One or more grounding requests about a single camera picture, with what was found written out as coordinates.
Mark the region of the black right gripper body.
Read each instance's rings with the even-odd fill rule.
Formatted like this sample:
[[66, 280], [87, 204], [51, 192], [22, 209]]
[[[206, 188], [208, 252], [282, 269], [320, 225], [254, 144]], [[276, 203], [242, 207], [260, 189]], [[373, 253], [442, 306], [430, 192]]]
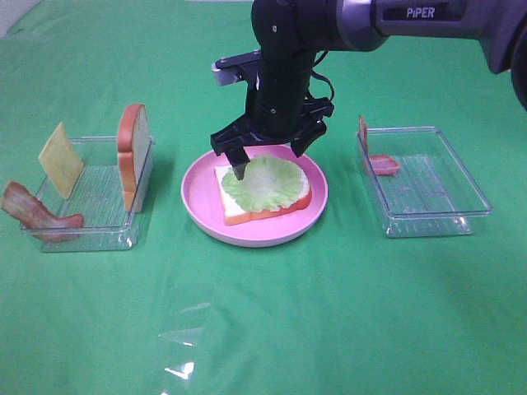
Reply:
[[216, 155], [227, 149], [247, 146], [267, 146], [288, 143], [307, 121], [333, 114], [334, 105], [327, 97], [315, 98], [306, 92], [301, 101], [293, 105], [269, 104], [258, 98], [261, 93], [256, 80], [248, 85], [245, 113], [235, 121], [211, 135], [212, 149]]

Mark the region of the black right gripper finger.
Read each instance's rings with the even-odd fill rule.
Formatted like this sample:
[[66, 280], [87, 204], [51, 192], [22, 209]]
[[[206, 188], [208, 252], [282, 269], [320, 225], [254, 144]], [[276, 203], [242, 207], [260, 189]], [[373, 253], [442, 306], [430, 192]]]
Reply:
[[250, 163], [250, 158], [245, 152], [244, 147], [229, 148], [225, 154], [231, 164], [235, 177], [238, 180], [243, 180], [245, 177], [245, 168]]
[[307, 148], [326, 131], [327, 126], [323, 120], [316, 119], [303, 123], [300, 131], [291, 140], [291, 150], [296, 157], [302, 156]]

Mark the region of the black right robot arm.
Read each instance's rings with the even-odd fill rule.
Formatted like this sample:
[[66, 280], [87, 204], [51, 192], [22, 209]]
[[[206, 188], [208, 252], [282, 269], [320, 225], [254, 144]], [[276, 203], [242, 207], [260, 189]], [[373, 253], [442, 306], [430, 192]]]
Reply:
[[212, 67], [219, 85], [248, 85], [245, 112], [211, 137], [238, 179], [247, 147], [286, 143], [300, 156], [325, 133], [333, 104], [309, 84], [329, 51], [370, 52], [393, 35], [477, 40], [491, 72], [509, 72], [526, 100], [523, 1], [256, 1], [251, 23], [259, 48]]

